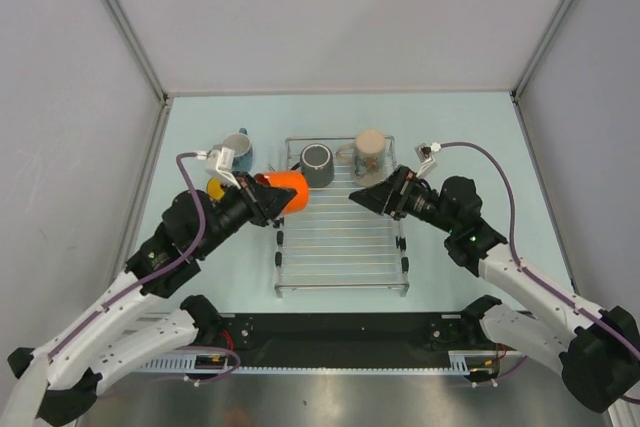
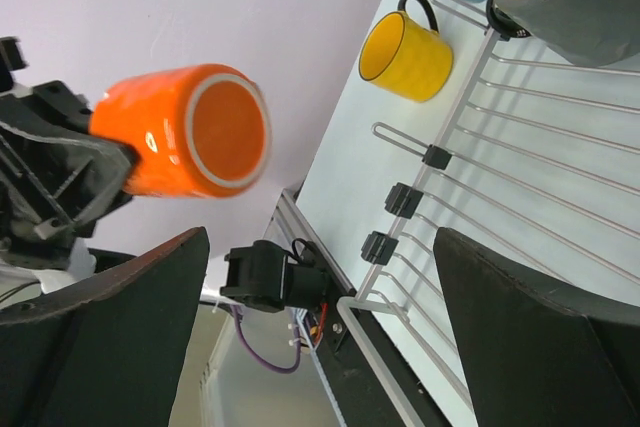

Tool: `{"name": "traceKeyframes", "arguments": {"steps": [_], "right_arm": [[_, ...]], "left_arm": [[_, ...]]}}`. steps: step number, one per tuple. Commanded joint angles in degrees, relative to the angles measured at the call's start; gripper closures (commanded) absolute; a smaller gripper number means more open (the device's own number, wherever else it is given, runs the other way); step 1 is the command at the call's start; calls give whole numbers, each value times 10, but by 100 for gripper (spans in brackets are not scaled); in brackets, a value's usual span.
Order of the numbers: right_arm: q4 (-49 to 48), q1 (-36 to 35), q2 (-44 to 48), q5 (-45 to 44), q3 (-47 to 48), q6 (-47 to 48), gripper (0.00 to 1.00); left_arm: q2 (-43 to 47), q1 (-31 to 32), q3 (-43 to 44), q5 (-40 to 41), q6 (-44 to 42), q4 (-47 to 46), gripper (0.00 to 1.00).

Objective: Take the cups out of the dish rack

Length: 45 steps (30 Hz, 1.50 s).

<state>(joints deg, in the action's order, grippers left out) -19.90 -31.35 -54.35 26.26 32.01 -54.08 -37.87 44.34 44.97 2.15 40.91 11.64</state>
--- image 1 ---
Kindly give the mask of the yellow mug black handle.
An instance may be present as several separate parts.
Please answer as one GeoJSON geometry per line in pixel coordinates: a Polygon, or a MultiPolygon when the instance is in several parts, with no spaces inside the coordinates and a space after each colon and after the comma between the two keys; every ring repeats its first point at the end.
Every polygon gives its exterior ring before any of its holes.
{"type": "Polygon", "coordinates": [[[206,184],[206,193],[214,202],[219,202],[227,193],[228,187],[220,180],[211,177],[206,184]]]}

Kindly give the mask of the orange mug black handle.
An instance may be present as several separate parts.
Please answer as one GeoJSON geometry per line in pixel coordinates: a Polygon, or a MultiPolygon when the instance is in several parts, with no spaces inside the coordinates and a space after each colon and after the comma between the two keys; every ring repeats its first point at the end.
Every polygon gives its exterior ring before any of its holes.
{"type": "Polygon", "coordinates": [[[310,199],[310,188],[305,177],[299,171],[268,171],[257,174],[255,178],[262,185],[295,193],[295,196],[282,211],[283,216],[301,212],[307,207],[310,199]]]}

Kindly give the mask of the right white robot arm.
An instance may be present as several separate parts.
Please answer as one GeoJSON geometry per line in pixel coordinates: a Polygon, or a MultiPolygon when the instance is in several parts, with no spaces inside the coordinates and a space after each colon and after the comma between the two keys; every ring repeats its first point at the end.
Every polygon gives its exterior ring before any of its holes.
{"type": "Polygon", "coordinates": [[[558,374],[584,407],[605,412],[639,382],[639,329],[616,306],[606,310],[563,289],[513,252],[481,216],[473,180],[453,176],[435,190],[406,166],[385,180],[352,192],[354,203],[394,220],[412,216],[447,236],[453,262],[519,302],[525,314],[497,303],[463,320],[473,348],[504,344],[558,374]]]}

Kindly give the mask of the light blue mug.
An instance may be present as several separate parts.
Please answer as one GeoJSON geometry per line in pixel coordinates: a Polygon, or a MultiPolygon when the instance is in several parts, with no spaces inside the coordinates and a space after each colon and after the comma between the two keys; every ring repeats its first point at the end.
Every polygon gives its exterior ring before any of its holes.
{"type": "Polygon", "coordinates": [[[222,146],[234,152],[233,170],[250,172],[253,167],[253,143],[246,128],[240,128],[237,133],[228,135],[222,141],[222,146]]]}

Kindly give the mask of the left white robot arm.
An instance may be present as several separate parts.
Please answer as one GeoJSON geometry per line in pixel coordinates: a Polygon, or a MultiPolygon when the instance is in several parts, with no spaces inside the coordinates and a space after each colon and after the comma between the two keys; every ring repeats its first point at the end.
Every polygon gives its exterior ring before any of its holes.
{"type": "Polygon", "coordinates": [[[125,328],[196,276],[205,259],[247,223],[264,227],[296,197],[293,187],[240,173],[220,201],[201,190],[177,195],[154,234],[79,319],[51,341],[18,348],[8,364],[18,382],[1,416],[4,426],[41,419],[65,426],[145,362],[171,350],[216,345],[223,320],[203,295],[187,297],[172,313],[130,335],[125,328]]]}

